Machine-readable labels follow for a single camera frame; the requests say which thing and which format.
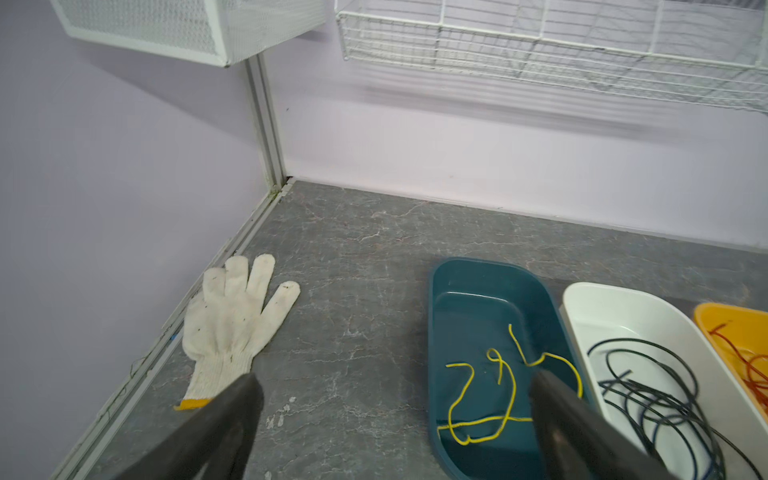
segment wire mesh basket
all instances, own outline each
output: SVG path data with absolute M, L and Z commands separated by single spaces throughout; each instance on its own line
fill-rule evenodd
M 51 0 L 67 34 L 226 66 L 324 23 L 323 0 Z
M 768 111 L 765 0 L 354 0 L 336 20 L 345 59 Z

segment yellow cable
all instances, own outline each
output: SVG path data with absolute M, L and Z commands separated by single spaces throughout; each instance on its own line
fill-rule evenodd
M 458 396 L 455 402 L 451 404 L 451 408 L 448 409 L 448 428 L 451 430 L 451 436 L 453 439 L 458 443 L 459 445 L 469 445 L 469 436 L 467 435 L 467 440 L 465 442 L 458 439 L 456 434 L 453 432 L 453 424 L 451 422 L 451 414 L 453 413 L 453 409 L 459 404 L 459 402 L 462 401 L 464 398 L 464 394 L 467 393 L 467 389 L 469 388 L 469 384 L 472 383 L 472 379 L 475 378 L 475 367 L 469 365 L 468 363 L 449 363 L 445 367 L 450 369 L 455 366 L 468 366 L 469 369 L 472 371 L 472 373 L 469 375 L 469 380 L 467 380 L 467 383 L 464 385 L 464 388 L 462 389 L 462 394 Z
M 515 345 L 518 346 L 518 352 L 520 352 L 520 357 L 523 358 L 523 363 L 525 364 L 525 366 L 537 366 L 539 363 L 544 362 L 544 358 L 548 356 L 552 357 L 553 359 L 558 359 L 565 362 L 566 365 L 571 367 L 571 370 L 573 370 L 574 375 L 576 375 L 576 383 L 578 384 L 578 393 L 577 393 L 578 398 L 581 398 L 581 396 L 584 395 L 584 386 L 581 384 L 581 376 L 578 374 L 578 370 L 576 370 L 576 367 L 574 367 L 573 363 L 567 361 L 565 358 L 559 355 L 555 355 L 554 353 L 548 353 L 548 352 L 542 353 L 541 356 L 538 358 L 538 360 L 536 360 L 535 362 L 528 363 L 528 361 L 525 359 L 525 355 L 523 354 L 523 349 L 520 348 L 520 342 L 518 342 L 518 339 L 515 338 L 515 334 L 512 333 L 511 323 L 509 324 L 509 336 L 512 337 L 512 339 L 515 341 Z
M 518 339 L 515 338 L 515 334 L 512 333 L 512 325 L 511 324 L 509 325 L 509 335 L 512 337 L 512 340 L 515 341 L 515 345 L 518 347 L 518 352 L 520 352 L 520 357 L 523 359 L 523 363 L 525 364 L 525 366 L 532 367 L 532 366 L 539 365 L 540 363 L 544 362 L 546 357 L 549 356 L 549 357 L 551 357 L 553 359 L 561 360 L 562 362 L 565 362 L 566 365 L 571 367 L 571 370 L 573 370 L 573 373 L 576 375 L 576 382 L 578 384 L 578 396 L 579 396 L 579 398 L 581 398 L 581 396 L 584 393 L 584 387 L 583 387 L 583 385 L 581 383 L 581 376 L 578 374 L 578 371 L 576 370 L 576 367 L 574 367 L 571 362 L 569 362 L 567 359 L 565 359 L 565 358 L 563 358 L 563 357 L 561 357 L 559 355 L 555 355 L 554 353 L 544 352 L 544 353 L 541 354 L 541 357 L 539 357 L 538 360 L 536 360 L 533 363 L 528 363 L 528 361 L 525 359 L 525 354 L 523 354 L 523 350 L 520 347 L 520 342 L 518 342 Z M 491 352 L 496 354 L 495 358 L 491 357 Z M 464 388 L 462 389 L 461 395 L 458 396 L 458 398 L 451 404 L 451 407 L 448 409 L 448 424 L 447 425 L 441 425 L 441 426 L 439 426 L 437 428 L 438 432 L 440 432 L 440 430 L 446 430 L 446 429 L 450 430 L 451 436 L 460 445 L 469 445 L 470 443 L 482 443 L 482 442 L 488 442 L 489 440 L 497 439 L 502 434 L 502 432 L 504 431 L 504 427 L 506 426 L 507 422 L 532 422 L 533 421 L 533 419 L 530 418 L 530 417 L 511 417 L 511 416 L 509 416 L 509 413 L 512 410 L 512 406 L 515 404 L 515 396 L 517 395 L 517 389 L 518 389 L 517 382 L 515 380 L 515 374 L 512 373 L 512 368 L 509 366 L 508 363 L 506 363 L 503 360 L 502 355 L 498 352 L 497 349 L 488 349 L 488 351 L 485 352 L 485 357 L 488 360 L 492 361 L 492 362 L 498 363 L 498 381 L 497 381 L 497 383 L 499 385 L 502 384 L 502 377 L 503 377 L 503 374 L 504 374 L 504 367 L 505 366 L 507 367 L 507 370 L 509 371 L 509 376 L 512 379 L 512 395 L 511 395 L 511 398 L 509 399 L 509 405 L 507 406 L 507 411 L 506 411 L 506 413 L 504 415 L 489 416 L 489 417 L 485 417 L 483 419 L 473 420 L 471 422 L 453 423 L 453 421 L 452 421 L 453 409 L 459 403 L 461 403 L 461 401 L 464 399 L 464 395 L 467 393 L 467 390 L 469 389 L 470 384 L 472 384 L 472 380 L 475 378 L 475 368 L 472 365 L 470 365 L 470 364 L 468 364 L 466 362 L 462 362 L 462 363 L 449 363 L 448 365 L 446 365 L 447 368 L 456 367 L 456 366 L 468 366 L 470 368 L 470 370 L 472 371 L 472 373 L 469 376 L 469 380 L 467 380 L 467 383 L 464 385 Z M 494 433 L 493 435 L 488 435 L 488 436 L 485 436 L 485 437 L 481 437 L 479 439 L 473 439 L 469 435 L 467 435 L 467 439 L 462 441 L 462 440 L 460 440 L 458 438 L 458 436 L 456 436 L 456 433 L 453 431 L 454 429 L 457 429 L 457 428 L 460 428 L 460 427 L 471 426 L 471 425 L 480 425 L 481 423 L 494 422 L 496 420 L 501 420 L 502 421 L 501 425 L 496 430 L 496 433 Z

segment black cable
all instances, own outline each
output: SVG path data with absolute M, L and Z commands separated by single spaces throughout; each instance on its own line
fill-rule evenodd
M 662 465 L 664 464 L 657 450 L 656 441 L 658 432 L 660 431 L 661 427 L 667 426 L 671 427 L 678 434 L 678 436 L 680 436 L 685 446 L 687 447 L 691 460 L 694 464 L 694 480 L 700 480 L 700 478 L 701 480 L 708 480 L 712 474 L 712 478 L 727 480 L 725 458 L 723 455 L 723 450 L 720 447 L 720 443 L 717 439 L 721 439 L 727 443 L 729 447 L 731 447 L 736 453 L 739 454 L 739 456 L 741 456 L 741 458 L 744 459 L 744 461 L 754 472 L 755 477 L 758 480 L 763 480 L 762 475 L 757 471 L 757 468 L 747 458 L 747 456 L 744 455 L 744 453 L 741 452 L 741 450 L 739 450 L 730 440 L 712 428 L 712 426 L 707 421 L 707 417 L 704 415 L 704 412 L 697 401 L 699 396 L 699 382 L 694 375 L 693 370 L 688 366 L 687 363 L 685 363 L 685 361 L 683 361 L 683 359 L 681 359 L 672 350 L 658 345 L 657 343 L 643 339 L 624 337 L 607 339 L 595 343 L 587 351 L 587 355 L 591 355 L 594 349 L 601 345 L 615 342 L 643 343 L 645 345 L 649 345 L 666 352 L 675 360 L 677 360 L 687 371 L 687 374 L 690 377 L 690 383 L 693 386 L 693 388 L 690 388 L 689 384 L 686 383 L 686 381 L 680 376 L 676 369 L 673 369 L 667 364 L 653 358 L 646 353 L 638 352 L 637 350 L 632 349 L 617 348 L 611 349 L 605 354 L 605 363 L 613 378 L 601 380 L 598 382 L 598 385 L 603 389 L 602 395 L 605 397 L 608 393 L 614 393 L 622 397 L 624 401 L 622 402 L 622 406 L 607 399 L 604 399 L 604 401 L 608 405 L 619 410 L 629 421 L 630 427 L 634 430 L 635 435 L 637 435 L 643 448 L 649 456 L 662 462 Z M 677 398 L 675 395 L 672 395 L 669 392 L 655 389 L 651 386 L 647 386 L 643 383 L 633 380 L 632 378 L 629 378 L 628 376 L 632 373 L 632 370 L 627 370 L 626 372 L 617 375 L 613 366 L 611 365 L 611 355 L 614 353 L 627 353 L 651 361 L 653 364 L 662 369 L 674 381 L 674 383 L 680 387 L 684 398 Z M 641 408 L 640 413 L 636 418 L 633 417 L 632 413 L 630 412 L 630 402 L 639 405 Z M 672 411 L 672 413 L 665 415 L 660 412 L 659 409 L 669 409 Z M 653 432 L 651 437 L 646 434 L 646 422 L 656 424 L 652 427 Z M 679 426 L 682 425 L 686 425 L 693 431 L 695 439 L 703 446 L 704 451 L 709 457 L 709 466 L 704 472 L 704 475 L 700 478 L 698 461 L 694 453 L 694 448 L 690 444 L 690 441 L 686 435 L 682 432 L 682 430 L 680 430 Z

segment baseboard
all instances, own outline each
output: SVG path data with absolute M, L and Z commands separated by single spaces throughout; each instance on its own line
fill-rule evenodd
M 534 212 L 524 210 L 514 210 L 511 208 L 494 207 L 492 205 L 474 204 L 471 202 L 462 202 L 457 200 L 450 200 L 446 198 L 430 197 L 429 195 L 418 195 L 410 192 L 403 192 L 399 190 L 387 190 L 379 188 L 361 187 L 359 185 L 344 184 L 338 182 L 329 182 L 327 180 L 319 180 L 311 177 L 292 177 L 295 181 L 304 181 L 312 184 L 328 185 L 329 187 L 347 188 L 350 190 L 360 190 L 365 192 L 372 192 L 374 194 L 392 195 L 394 197 L 412 198 L 415 200 L 426 200 L 430 202 L 438 202 L 441 204 L 459 205 L 461 207 L 478 208 L 480 210 L 491 210 L 494 212 L 504 212 L 506 214 L 522 215 L 523 217 L 541 218 L 543 220 L 554 220 L 557 222 L 572 223 L 574 225 L 584 225 L 586 227 L 604 228 L 608 230 L 618 230 L 620 232 L 639 233 L 640 235 L 648 235 L 650 237 L 667 238 L 669 240 L 679 240 L 683 242 L 698 243 L 701 245 L 709 245 L 711 247 L 730 248 L 734 250 L 742 250 L 752 253 L 768 253 L 768 247 L 755 247 L 751 245 L 743 245 L 739 243 L 718 242 L 714 240 L 702 240 L 700 238 L 685 237 L 682 235 L 673 235 L 669 233 L 656 232 L 652 230 L 643 230 L 640 228 L 626 227 L 623 225 L 613 225 L 609 223 L 595 223 L 585 220 L 579 220 L 569 217 L 560 217 L 558 215 L 542 215 Z

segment lavender wall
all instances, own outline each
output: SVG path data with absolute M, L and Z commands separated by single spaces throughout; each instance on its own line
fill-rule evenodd
M 267 192 L 247 83 L 0 5 L 0 465 L 47 478 Z
M 289 174 L 768 248 L 768 115 L 344 62 L 330 3 L 267 52 Z

